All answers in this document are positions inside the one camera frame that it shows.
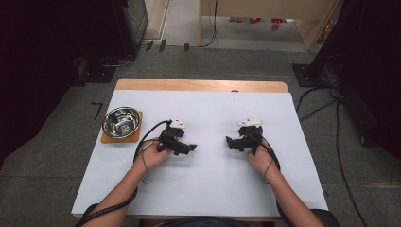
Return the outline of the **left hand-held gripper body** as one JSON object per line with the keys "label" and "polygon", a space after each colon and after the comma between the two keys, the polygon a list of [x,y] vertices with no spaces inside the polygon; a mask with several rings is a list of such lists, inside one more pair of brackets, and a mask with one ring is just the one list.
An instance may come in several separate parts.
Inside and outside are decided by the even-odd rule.
{"label": "left hand-held gripper body", "polygon": [[180,119],[175,119],[168,123],[158,138],[160,142],[158,151],[163,151],[165,149],[172,151],[182,150],[178,147],[178,142],[180,142],[179,139],[184,135],[184,128],[185,125]]}

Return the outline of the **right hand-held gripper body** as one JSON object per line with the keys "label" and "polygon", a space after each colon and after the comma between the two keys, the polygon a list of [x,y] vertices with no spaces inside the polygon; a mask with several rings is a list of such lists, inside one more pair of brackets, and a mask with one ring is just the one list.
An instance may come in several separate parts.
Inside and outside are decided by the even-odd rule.
{"label": "right hand-held gripper body", "polygon": [[247,118],[237,123],[238,134],[241,136],[238,150],[244,151],[249,148],[256,152],[257,147],[262,143],[263,129],[262,121],[255,118]]}

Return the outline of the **person's right hand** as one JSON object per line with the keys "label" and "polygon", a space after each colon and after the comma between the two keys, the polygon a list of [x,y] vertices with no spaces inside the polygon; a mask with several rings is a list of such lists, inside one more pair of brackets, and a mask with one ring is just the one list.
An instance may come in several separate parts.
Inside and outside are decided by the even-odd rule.
{"label": "person's right hand", "polygon": [[267,181],[276,177],[280,173],[276,163],[273,161],[273,158],[269,153],[269,148],[270,146],[266,142],[263,142],[257,147],[255,153],[250,151],[248,154],[253,169],[260,173]]}

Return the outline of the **person's left hand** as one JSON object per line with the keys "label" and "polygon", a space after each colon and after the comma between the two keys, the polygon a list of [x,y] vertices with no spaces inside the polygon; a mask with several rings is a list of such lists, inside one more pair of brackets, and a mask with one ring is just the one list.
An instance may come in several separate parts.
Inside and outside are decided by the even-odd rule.
{"label": "person's left hand", "polygon": [[144,175],[159,166],[171,153],[169,149],[158,151],[159,147],[159,141],[146,141],[139,149],[139,154],[133,162],[132,169],[136,173]]}

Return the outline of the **white table cover sheet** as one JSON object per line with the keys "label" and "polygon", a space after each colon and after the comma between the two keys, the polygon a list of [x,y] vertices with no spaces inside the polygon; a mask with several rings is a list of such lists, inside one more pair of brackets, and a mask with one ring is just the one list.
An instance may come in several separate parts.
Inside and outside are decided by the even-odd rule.
{"label": "white table cover sheet", "polygon": [[164,120],[182,120],[183,142],[196,147],[187,155],[168,156],[150,172],[129,207],[132,217],[277,217],[271,188],[247,153],[226,143],[247,118],[261,121],[282,173],[303,202],[312,209],[327,206],[289,93],[117,90],[109,107],[122,106],[143,113],[141,132],[148,137],[161,133]]}

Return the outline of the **stainless steel bowl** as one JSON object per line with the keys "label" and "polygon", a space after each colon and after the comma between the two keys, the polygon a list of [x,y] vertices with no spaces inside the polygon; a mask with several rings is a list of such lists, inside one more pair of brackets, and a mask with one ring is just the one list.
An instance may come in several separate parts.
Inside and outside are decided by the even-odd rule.
{"label": "stainless steel bowl", "polygon": [[118,107],[105,115],[102,130],[111,138],[126,138],[139,129],[141,120],[141,115],[134,108]]}

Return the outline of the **square brown cork mat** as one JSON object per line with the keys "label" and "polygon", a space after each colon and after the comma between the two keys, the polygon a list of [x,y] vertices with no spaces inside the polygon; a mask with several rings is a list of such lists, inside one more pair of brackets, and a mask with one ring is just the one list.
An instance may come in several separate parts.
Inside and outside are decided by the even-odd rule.
{"label": "square brown cork mat", "polygon": [[102,143],[136,143],[139,141],[139,135],[140,135],[140,130],[141,130],[141,124],[142,124],[142,120],[139,126],[139,129],[132,134],[131,136],[128,136],[126,138],[120,138],[120,139],[116,139],[116,138],[111,138],[109,136],[107,136],[103,131],[101,134],[101,139],[100,141]]}

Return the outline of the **wooden table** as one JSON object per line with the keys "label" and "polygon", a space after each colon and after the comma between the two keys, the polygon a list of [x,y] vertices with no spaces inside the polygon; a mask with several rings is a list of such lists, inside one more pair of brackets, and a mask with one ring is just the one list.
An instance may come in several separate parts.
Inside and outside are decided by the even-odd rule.
{"label": "wooden table", "polygon": [[205,79],[120,79],[116,90],[287,93],[283,81]]}

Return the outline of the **person's dark clothing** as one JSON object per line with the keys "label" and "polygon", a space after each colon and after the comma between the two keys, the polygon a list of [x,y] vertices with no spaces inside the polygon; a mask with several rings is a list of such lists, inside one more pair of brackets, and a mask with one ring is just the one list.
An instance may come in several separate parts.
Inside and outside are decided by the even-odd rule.
{"label": "person's dark clothing", "polygon": [[169,220],[159,227],[251,227],[248,222],[228,218],[181,218]]}

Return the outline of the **dark glass-front cabinet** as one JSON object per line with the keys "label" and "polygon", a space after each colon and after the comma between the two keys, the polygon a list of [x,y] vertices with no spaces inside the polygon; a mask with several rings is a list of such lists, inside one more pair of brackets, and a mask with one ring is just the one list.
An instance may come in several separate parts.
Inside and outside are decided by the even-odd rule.
{"label": "dark glass-front cabinet", "polygon": [[122,12],[128,32],[128,52],[135,56],[148,26],[145,0],[122,0]]}

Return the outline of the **beige wooden desk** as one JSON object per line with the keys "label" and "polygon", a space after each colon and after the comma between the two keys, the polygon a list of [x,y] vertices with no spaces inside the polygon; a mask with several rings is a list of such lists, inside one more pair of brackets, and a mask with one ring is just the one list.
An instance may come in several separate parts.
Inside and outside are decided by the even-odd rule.
{"label": "beige wooden desk", "polygon": [[340,0],[199,0],[199,44],[202,18],[261,17],[293,19],[306,50],[312,50]]}

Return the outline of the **black curtain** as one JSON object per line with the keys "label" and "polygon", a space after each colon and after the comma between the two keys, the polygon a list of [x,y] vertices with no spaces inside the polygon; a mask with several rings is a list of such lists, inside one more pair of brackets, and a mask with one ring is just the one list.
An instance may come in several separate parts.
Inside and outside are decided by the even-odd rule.
{"label": "black curtain", "polygon": [[129,57],[122,0],[0,0],[0,167],[78,80]]}
{"label": "black curtain", "polygon": [[401,160],[401,0],[344,0],[307,74],[329,68],[366,145]]}

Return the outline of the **black stand base plate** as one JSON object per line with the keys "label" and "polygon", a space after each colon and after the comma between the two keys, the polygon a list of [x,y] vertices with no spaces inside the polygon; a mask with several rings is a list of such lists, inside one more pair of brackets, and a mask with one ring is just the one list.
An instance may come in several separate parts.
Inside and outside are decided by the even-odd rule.
{"label": "black stand base plate", "polygon": [[79,59],[77,83],[110,83],[113,79],[115,67],[101,65],[95,70],[90,70],[87,60]]}
{"label": "black stand base plate", "polygon": [[298,63],[292,64],[291,67],[300,87],[322,88],[331,85],[323,69],[317,69],[311,64]]}

